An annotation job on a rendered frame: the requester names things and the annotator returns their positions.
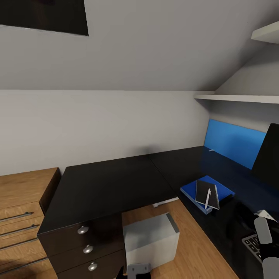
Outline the notebook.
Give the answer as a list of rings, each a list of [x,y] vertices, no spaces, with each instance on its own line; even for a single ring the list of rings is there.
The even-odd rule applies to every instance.
[[[210,189],[211,193],[208,199],[209,207],[220,209],[219,200],[217,195],[217,187],[215,184],[208,183],[202,180],[196,181],[196,202],[206,205],[208,190]]]

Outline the keyboard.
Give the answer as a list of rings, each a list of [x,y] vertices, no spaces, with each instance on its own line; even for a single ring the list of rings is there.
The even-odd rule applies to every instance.
[[[257,258],[257,260],[262,264],[257,238],[258,238],[257,234],[254,234],[249,237],[243,238],[241,241],[250,250],[250,252]]]

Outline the pen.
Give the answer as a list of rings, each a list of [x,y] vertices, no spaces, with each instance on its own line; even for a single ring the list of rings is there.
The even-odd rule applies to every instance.
[[[209,199],[209,196],[210,196],[210,189],[208,190],[208,195],[207,195],[207,200],[206,200],[206,205],[205,205],[205,209],[207,208],[207,205],[208,205],[208,199]]]

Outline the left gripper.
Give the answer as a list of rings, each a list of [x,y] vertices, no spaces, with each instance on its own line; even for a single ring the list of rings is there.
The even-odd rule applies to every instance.
[[[123,268],[124,268],[124,266],[122,266],[121,270],[119,271],[118,276],[115,279],[127,279],[127,276],[122,275],[123,274]],[[151,275],[150,275],[150,273],[137,274],[136,279],[151,279]]]

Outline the mouse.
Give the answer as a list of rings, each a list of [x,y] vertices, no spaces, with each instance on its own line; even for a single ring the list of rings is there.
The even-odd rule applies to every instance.
[[[240,225],[245,228],[245,229],[251,229],[245,222],[244,220],[240,217],[240,215],[238,213],[236,213],[237,219],[240,223]]]

